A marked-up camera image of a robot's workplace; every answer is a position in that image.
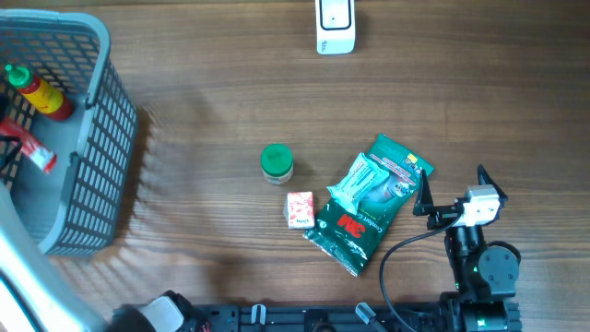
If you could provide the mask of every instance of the gray plastic basket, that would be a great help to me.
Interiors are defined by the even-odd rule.
[[[23,224],[45,254],[92,255],[115,233],[137,115],[110,48],[106,27],[90,15],[0,10],[4,116],[58,156],[49,175],[20,156],[3,173]],[[62,123],[36,114],[8,83],[6,63],[24,65],[63,91],[74,114]],[[0,145],[0,156],[10,149]]]

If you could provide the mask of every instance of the red and white box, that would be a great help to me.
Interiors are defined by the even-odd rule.
[[[288,193],[283,210],[290,229],[310,229],[315,226],[313,193]]]

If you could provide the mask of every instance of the basket handle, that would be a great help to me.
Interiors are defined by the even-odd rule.
[[[92,73],[92,79],[88,84],[88,93],[86,96],[86,107],[92,107],[96,103],[99,95],[99,85],[102,80],[102,74],[111,53],[111,35],[107,27],[98,18],[85,13],[58,13],[50,10],[36,9],[0,9],[0,19],[18,18],[19,20],[30,21],[47,21],[52,23],[76,23],[84,25],[96,33],[100,50]]]

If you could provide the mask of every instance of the sauce bottle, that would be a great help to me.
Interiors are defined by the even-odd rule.
[[[64,93],[46,80],[32,74],[26,67],[6,65],[8,80],[43,115],[63,121],[74,111]]]

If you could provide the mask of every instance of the red and white package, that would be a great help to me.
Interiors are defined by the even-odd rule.
[[[45,173],[52,171],[57,156],[46,148],[35,136],[9,118],[0,122],[0,135],[14,136],[22,142],[22,153]]]
[[[315,225],[313,193],[288,193],[283,211],[290,229],[310,229]]]

